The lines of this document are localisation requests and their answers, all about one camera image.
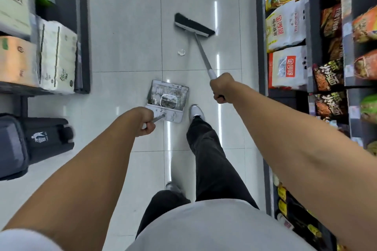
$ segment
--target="hand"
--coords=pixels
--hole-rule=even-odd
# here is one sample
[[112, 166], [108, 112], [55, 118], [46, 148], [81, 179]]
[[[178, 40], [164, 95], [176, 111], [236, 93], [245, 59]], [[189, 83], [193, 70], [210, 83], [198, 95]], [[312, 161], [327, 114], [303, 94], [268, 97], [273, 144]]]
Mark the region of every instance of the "hand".
[[231, 103], [229, 102], [229, 98], [227, 97], [228, 88], [231, 83], [234, 82], [233, 77], [230, 73], [226, 72], [220, 75], [218, 78], [213, 79], [210, 81], [210, 86], [213, 90], [213, 98], [217, 101], [219, 104], [223, 103]]
[[[154, 116], [152, 110], [145, 107], [135, 107], [131, 109], [130, 111], [133, 111], [140, 116], [140, 124], [136, 132], [136, 137], [149, 135], [154, 131], [154, 129], [156, 128], [156, 125], [150, 122], [153, 120], [153, 116]], [[144, 123], [147, 124], [147, 128], [142, 129]]]

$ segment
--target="person's left arm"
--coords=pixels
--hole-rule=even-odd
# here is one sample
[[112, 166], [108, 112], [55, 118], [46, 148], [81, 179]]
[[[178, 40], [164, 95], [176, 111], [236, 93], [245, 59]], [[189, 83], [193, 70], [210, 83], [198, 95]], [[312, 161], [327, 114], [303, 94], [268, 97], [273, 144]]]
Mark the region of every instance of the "person's left arm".
[[153, 111], [144, 107], [119, 116], [47, 179], [4, 230], [37, 231], [64, 251], [102, 250], [135, 137], [153, 132], [152, 119]]

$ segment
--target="white shirt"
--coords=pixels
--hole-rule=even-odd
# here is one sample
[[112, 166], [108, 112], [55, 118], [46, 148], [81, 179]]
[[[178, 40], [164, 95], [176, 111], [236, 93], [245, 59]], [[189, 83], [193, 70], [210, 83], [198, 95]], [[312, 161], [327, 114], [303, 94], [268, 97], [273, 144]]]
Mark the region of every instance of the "white shirt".
[[[0, 233], [0, 251], [62, 251], [30, 230]], [[313, 251], [294, 232], [267, 214], [237, 199], [193, 202], [149, 224], [127, 251]]]

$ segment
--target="pants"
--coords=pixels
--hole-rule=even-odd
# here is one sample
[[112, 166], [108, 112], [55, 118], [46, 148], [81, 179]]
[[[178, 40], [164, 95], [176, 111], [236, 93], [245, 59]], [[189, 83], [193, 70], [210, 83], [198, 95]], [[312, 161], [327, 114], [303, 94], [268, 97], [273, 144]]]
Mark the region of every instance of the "pants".
[[[241, 199], [258, 208], [241, 177], [225, 157], [219, 137], [210, 124], [195, 117], [186, 136], [196, 159], [196, 201]], [[145, 210], [136, 237], [164, 213], [190, 202], [181, 193], [159, 191]]]

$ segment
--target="dirty dustpan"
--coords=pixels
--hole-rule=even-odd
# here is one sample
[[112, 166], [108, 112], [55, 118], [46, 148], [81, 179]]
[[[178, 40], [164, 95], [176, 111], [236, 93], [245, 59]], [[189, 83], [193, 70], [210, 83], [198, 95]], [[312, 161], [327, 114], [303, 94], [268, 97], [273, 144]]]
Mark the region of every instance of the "dirty dustpan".
[[146, 107], [153, 111], [155, 119], [181, 123], [189, 88], [159, 80], [153, 80]]

